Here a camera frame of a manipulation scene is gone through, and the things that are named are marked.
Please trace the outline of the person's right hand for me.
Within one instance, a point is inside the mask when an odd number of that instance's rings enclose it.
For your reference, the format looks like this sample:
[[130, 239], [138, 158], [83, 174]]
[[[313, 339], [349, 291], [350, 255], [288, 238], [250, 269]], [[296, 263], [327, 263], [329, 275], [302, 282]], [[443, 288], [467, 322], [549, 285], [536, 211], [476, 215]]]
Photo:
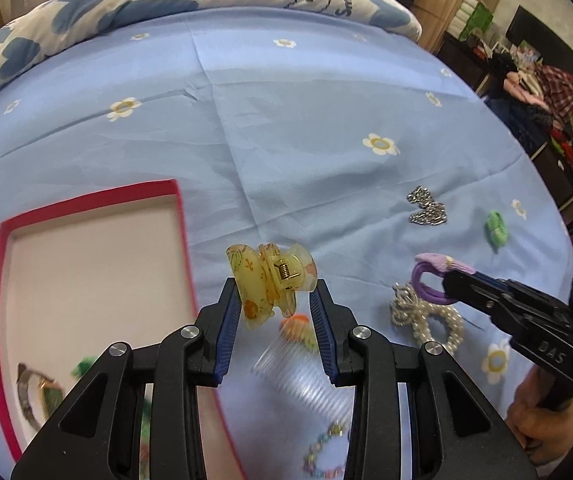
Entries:
[[573, 446], [573, 399], [553, 411], [539, 406], [550, 376], [533, 366], [515, 390], [506, 424], [529, 460], [538, 468], [555, 469]]

